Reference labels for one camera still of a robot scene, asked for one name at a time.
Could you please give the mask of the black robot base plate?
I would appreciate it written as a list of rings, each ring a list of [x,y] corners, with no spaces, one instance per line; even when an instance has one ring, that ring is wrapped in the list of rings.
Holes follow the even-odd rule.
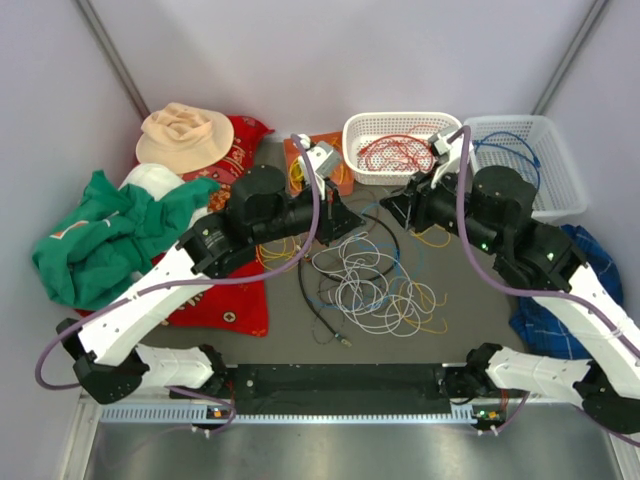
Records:
[[[232,399],[244,415],[446,413],[451,401],[506,399],[467,384],[461,367],[440,364],[241,364],[197,391]]]

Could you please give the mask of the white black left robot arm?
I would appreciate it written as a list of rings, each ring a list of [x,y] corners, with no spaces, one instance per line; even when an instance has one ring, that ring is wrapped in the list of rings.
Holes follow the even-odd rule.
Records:
[[[363,223],[331,181],[310,182],[291,196],[281,170],[248,170],[224,208],[196,221],[104,314],[59,324],[75,329],[63,345],[80,386],[102,405],[154,388],[220,394],[229,374],[213,347],[158,348],[142,339],[197,294],[238,283],[234,272],[254,260],[258,246],[301,234],[329,245]]]

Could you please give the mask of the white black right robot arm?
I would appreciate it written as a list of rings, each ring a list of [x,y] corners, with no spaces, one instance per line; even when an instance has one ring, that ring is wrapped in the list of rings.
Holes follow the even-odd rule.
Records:
[[[586,254],[561,228],[533,219],[536,188],[515,170],[477,172],[464,207],[456,174],[437,180],[416,173],[406,187],[382,199],[405,229],[431,226],[491,255],[501,286],[553,314],[587,350],[586,360],[527,354],[484,343],[453,376],[471,398],[516,389],[570,403],[616,433],[639,431],[639,329],[608,294]]]

